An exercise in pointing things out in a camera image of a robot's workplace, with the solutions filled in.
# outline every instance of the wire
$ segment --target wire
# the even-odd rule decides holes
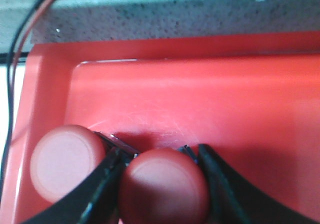
[[[14,124],[14,84],[15,84],[15,75],[16,75],[16,67],[19,61],[19,57],[21,55],[21,51],[25,40],[27,39],[30,31],[34,27],[35,23],[44,14],[44,12],[50,7],[50,5],[54,2],[54,0],[36,0],[36,2],[31,7],[30,11],[27,13],[23,22],[17,29],[14,34],[9,52],[6,57],[6,81],[7,81],[7,96],[8,96],[8,131],[7,137],[3,149],[2,155],[2,163],[0,169],[0,201],[2,199],[3,187],[4,187],[4,179],[5,179],[5,171],[7,167],[9,148],[12,141],[13,134],[13,124]],[[14,53],[15,47],[17,45],[18,39],[21,36],[26,24],[28,23],[27,28],[20,40],[17,52]]]

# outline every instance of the red plastic tray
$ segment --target red plastic tray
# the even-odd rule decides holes
[[[115,133],[142,151],[210,144],[258,188],[320,221],[319,47],[319,32],[36,45],[1,223],[50,205],[31,184],[30,156],[62,124]]]

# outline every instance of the granite countertop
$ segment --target granite countertop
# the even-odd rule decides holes
[[[0,53],[34,0],[0,0]],[[320,0],[58,0],[32,43],[320,30]]]

